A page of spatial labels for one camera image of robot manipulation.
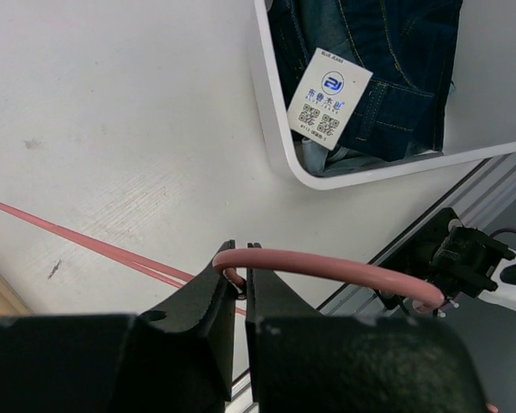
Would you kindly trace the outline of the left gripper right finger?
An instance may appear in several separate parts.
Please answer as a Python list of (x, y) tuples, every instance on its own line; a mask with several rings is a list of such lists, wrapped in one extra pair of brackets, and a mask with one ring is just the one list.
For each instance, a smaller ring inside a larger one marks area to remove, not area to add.
[(488, 400), (459, 337), (429, 318), (325, 316), (280, 272), (319, 276), (414, 299), (435, 286), (392, 270), (306, 253), (245, 251), (253, 398), (263, 412), (485, 412)]

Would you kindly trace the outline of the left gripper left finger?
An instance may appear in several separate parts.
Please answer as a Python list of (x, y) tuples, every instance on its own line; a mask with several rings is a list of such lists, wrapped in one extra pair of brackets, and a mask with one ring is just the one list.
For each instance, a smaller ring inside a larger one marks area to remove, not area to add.
[(207, 266), (140, 314), (0, 317), (0, 412), (222, 412), (236, 297)]

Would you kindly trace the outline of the pink wire hanger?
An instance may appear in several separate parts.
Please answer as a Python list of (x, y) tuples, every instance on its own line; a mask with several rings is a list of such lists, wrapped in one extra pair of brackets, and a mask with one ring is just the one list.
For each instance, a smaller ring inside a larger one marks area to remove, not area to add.
[(283, 272), (440, 308), (415, 277), (257, 244), (221, 245), (190, 275), (0, 203), (0, 210), (174, 285), (139, 315), (0, 317), (0, 412), (223, 412), (244, 300), (252, 397), (262, 412), (492, 412), (458, 336), (428, 319), (326, 316)]

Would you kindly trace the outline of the light blue denim skirt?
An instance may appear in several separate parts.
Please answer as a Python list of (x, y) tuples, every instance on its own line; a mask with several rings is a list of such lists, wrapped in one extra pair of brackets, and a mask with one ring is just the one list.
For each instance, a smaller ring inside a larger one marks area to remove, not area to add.
[(312, 140), (303, 139), (301, 164), (313, 176), (332, 177), (366, 170), (382, 165), (384, 161), (340, 145), (330, 151)]

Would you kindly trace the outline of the dark blue denim skirt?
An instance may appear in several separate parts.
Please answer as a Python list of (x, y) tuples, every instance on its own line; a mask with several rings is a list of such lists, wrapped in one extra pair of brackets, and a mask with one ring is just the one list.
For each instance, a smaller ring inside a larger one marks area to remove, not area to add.
[(384, 161), (411, 146), (440, 151), (460, 1), (275, 1), (268, 11), (283, 96), (290, 102), (321, 48), (372, 73), (341, 146)]

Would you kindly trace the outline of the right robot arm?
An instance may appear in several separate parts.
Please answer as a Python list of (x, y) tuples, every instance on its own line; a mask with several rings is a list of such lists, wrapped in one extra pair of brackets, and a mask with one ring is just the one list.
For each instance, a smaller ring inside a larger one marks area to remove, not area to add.
[(460, 222), (433, 245), (427, 256), (427, 280), (444, 295), (438, 316), (459, 307), (465, 295), (516, 313), (516, 251), (497, 239), (516, 228), (502, 227), (485, 233)]

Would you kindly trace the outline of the white plastic basket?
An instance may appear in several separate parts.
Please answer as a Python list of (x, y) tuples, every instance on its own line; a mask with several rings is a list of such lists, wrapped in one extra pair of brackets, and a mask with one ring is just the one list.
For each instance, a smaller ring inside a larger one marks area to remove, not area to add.
[(270, 6), (251, 6), (248, 56), (267, 156), (278, 176), (330, 190), (516, 152), (516, 1), (464, 2), (441, 154), (329, 178), (308, 174), (298, 160), (267, 21)]

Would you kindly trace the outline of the aluminium mounting rail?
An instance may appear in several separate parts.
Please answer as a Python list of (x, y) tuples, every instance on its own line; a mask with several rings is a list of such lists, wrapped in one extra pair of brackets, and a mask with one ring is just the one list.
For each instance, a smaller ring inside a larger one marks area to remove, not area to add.
[[(373, 257), (373, 264), (385, 264), (395, 269), (419, 268), (434, 244), (448, 233), (450, 226), (460, 222), (488, 233), (506, 225), (516, 228), (516, 153), (481, 161), (461, 181), (441, 196), (395, 240)], [(505, 234), (502, 241), (513, 245), (516, 236)], [(411, 301), (388, 293), (365, 290), (364, 287), (343, 286), (316, 308), (326, 315), (392, 316), (402, 315), (403, 305), (411, 310)], [(245, 371), (237, 379), (233, 390), (234, 401), (226, 412), (259, 412), (258, 404), (251, 401), (250, 375)]]

